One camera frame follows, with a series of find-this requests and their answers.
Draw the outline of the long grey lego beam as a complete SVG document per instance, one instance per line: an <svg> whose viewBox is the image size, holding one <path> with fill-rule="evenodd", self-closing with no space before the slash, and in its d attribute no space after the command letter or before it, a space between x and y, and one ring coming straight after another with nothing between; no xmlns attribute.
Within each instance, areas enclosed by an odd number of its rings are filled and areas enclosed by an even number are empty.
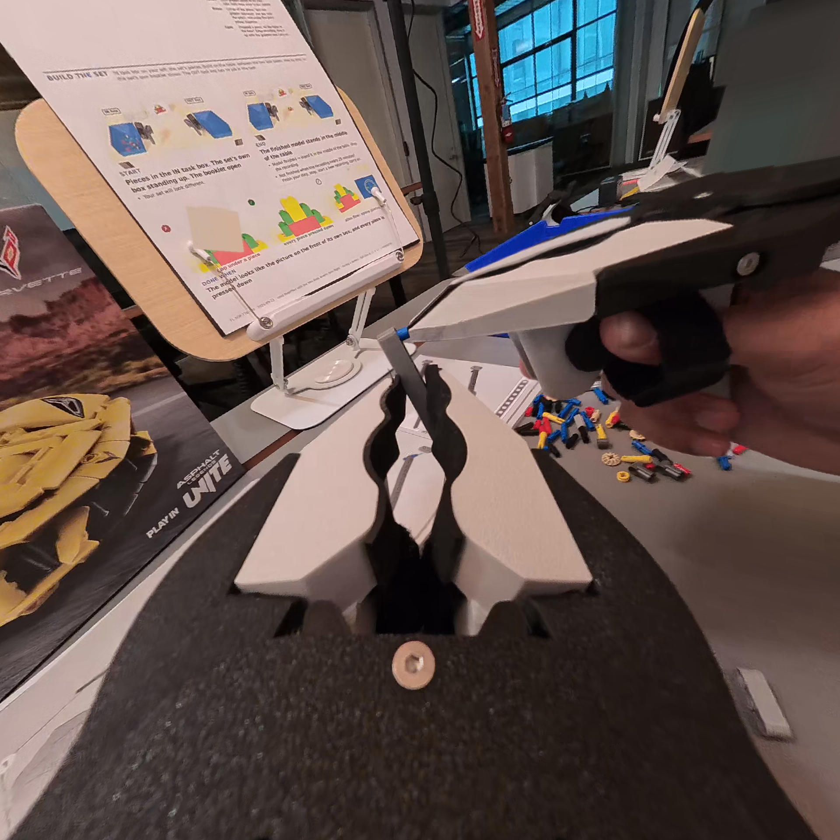
<svg viewBox="0 0 840 840"><path fill-rule="evenodd" d="M427 388L425 380L417 368L413 354L416 349L410 340L403 343L395 334L394 328L386 329L377 337L377 342L385 357L391 365L395 375L399 378L405 391L406 397L410 400L416 410L420 422L424 425L427 434L434 438L435 425L428 410Z"/></svg>

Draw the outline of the white cabinet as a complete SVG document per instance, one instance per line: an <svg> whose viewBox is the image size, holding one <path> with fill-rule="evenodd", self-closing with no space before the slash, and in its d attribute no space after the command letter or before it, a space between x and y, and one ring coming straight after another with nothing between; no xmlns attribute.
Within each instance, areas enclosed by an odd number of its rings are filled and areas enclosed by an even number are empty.
<svg viewBox="0 0 840 840"><path fill-rule="evenodd" d="M507 151L512 212L523 214L553 190L553 140L514 146Z"/></svg>

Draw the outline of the black metal pole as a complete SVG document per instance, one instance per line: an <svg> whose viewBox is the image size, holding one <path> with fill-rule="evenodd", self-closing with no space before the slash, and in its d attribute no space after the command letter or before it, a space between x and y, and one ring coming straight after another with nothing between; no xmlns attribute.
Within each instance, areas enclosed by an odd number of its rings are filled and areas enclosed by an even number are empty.
<svg viewBox="0 0 840 840"><path fill-rule="evenodd" d="M402 77L408 121L413 137L416 165L421 178L422 206L427 218L437 272L441 280L446 280L450 278L446 243L440 219L438 197L434 188L432 168L427 153L424 124L417 96L417 86L403 13L403 3L401 1L387 1L385 4L394 36L395 52Z"/></svg>

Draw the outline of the blue plastic bin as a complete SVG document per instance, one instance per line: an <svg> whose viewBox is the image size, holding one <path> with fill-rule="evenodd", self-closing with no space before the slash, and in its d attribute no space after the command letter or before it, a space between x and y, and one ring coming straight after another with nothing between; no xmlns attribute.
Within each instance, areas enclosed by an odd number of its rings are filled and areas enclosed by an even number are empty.
<svg viewBox="0 0 840 840"><path fill-rule="evenodd" d="M558 223L554 222L551 217L546 217L519 234L514 235L506 242L492 248L484 255L465 264L464 271L471 272L486 268L502 259L515 256L523 250L545 243L552 243L557 238L571 234L583 227L600 223L609 217L627 214L632 208L632 206L625 206L608 211L600 210L595 213L570 215L563 217Z"/></svg>

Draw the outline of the lego set box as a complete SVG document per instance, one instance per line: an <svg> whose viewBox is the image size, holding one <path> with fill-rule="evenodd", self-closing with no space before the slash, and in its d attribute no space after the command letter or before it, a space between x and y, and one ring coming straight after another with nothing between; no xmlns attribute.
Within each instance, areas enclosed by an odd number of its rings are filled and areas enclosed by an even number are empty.
<svg viewBox="0 0 840 840"><path fill-rule="evenodd" d="M244 469L42 206L1 239L5 699Z"/></svg>

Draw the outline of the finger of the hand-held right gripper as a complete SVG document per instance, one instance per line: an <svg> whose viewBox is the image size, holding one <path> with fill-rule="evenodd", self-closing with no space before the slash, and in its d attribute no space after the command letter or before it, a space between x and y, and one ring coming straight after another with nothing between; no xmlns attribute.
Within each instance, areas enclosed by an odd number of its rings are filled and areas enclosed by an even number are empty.
<svg viewBox="0 0 840 840"><path fill-rule="evenodd" d="M451 340L583 322L595 312L601 271L729 228L704 218L631 222L570 253L463 282L454 278L407 326L410 339Z"/></svg>
<svg viewBox="0 0 840 840"><path fill-rule="evenodd" d="M472 280L477 277L485 277L493 272L500 272L516 268L531 260L570 253L575 249L593 245L597 240L612 235L616 231L630 225L629 219L605 219L600 223L582 227L571 234L557 238L552 243L534 246L521 251L515 256L500 260L496 264L483 269L466 272L460 269L456 272L456 282Z"/></svg>

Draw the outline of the wooden post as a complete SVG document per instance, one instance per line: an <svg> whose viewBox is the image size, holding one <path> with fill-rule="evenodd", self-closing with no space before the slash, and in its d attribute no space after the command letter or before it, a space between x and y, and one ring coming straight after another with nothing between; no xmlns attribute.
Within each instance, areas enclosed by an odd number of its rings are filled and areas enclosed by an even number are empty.
<svg viewBox="0 0 840 840"><path fill-rule="evenodd" d="M513 232L514 218L508 152L501 120L503 84L495 4L468 1L467 8L483 119L490 216L495 232L500 237L507 237Z"/></svg>

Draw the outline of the printed instruction sheet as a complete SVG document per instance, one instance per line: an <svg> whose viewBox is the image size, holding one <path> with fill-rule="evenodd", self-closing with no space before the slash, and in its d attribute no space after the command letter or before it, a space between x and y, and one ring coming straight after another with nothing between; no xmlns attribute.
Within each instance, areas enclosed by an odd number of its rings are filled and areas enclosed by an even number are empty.
<svg viewBox="0 0 840 840"><path fill-rule="evenodd" d="M418 241L282 2L2 2L1 23L223 335Z"/></svg>

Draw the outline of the pile of small lego pieces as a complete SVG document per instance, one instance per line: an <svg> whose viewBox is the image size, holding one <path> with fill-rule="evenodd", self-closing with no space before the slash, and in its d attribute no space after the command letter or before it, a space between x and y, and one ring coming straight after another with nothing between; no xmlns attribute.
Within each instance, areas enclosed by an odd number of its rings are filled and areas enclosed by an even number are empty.
<svg viewBox="0 0 840 840"><path fill-rule="evenodd" d="M660 480L684 484L696 472L628 424L622 405L599 381L582 396L568 400L538 393L514 431L555 459L579 449L623 484L653 485Z"/></svg>

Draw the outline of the person's right hand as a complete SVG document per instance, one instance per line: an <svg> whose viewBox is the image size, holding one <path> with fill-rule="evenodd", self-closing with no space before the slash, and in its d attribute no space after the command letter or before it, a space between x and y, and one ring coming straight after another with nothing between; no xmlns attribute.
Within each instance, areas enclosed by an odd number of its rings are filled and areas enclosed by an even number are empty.
<svg viewBox="0 0 840 840"><path fill-rule="evenodd" d="M789 465L839 474L839 274L740 292L721 321L731 349L730 396L697 392L655 406L622 400L622 419L695 456L745 445Z"/></svg>

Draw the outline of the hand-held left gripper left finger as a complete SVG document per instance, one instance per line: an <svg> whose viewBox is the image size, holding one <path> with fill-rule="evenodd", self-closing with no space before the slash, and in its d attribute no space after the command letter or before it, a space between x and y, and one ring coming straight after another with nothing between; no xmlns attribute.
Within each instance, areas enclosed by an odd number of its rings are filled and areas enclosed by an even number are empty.
<svg viewBox="0 0 840 840"><path fill-rule="evenodd" d="M289 462L234 579L240 592L328 602L341 613L373 595L376 630L407 630L407 530L386 480L405 402L399 380L386 380Z"/></svg>

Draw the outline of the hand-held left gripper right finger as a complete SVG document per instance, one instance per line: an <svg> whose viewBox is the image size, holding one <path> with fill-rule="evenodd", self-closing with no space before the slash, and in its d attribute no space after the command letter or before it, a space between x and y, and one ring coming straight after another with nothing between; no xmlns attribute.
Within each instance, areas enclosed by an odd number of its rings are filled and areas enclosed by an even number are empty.
<svg viewBox="0 0 840 840"><path fill-rule="evenodd" d="M455 632L478 634L502 602L585 591L593 574L541 470L555 462L452 374L430 364L425 384L444 486L424 556L454 600Z"/></svg>

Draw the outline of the light grey lego connector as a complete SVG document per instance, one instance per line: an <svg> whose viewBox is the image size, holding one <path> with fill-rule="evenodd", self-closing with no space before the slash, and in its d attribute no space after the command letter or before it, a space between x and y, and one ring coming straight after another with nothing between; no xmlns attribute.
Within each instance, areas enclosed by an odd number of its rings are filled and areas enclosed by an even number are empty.
<svg viewBox="0 0 840 840"><path fill-rule="evenodd" d="M753 729L762 738L791 742L794 732L764 672L738 667L731 672L731 686Z"/></svg>

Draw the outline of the lego instruction booklet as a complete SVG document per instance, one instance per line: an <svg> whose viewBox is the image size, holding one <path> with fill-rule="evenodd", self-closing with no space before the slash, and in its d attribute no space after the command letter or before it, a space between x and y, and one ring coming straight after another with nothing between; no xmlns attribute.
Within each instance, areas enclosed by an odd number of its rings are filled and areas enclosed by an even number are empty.
<svg viewBox="0 0 840 840"><path fill-rule="evenodd" d="M474 361L416 357L421 371L433 364L448 373L476 396L504 424L512 427L532 403L539 387L517 367ZM431 531L445 473L432 455L432 438L413 405L406 401L406 414L396 431L397 461L387 475L395 520L422 544Z"/></svg>

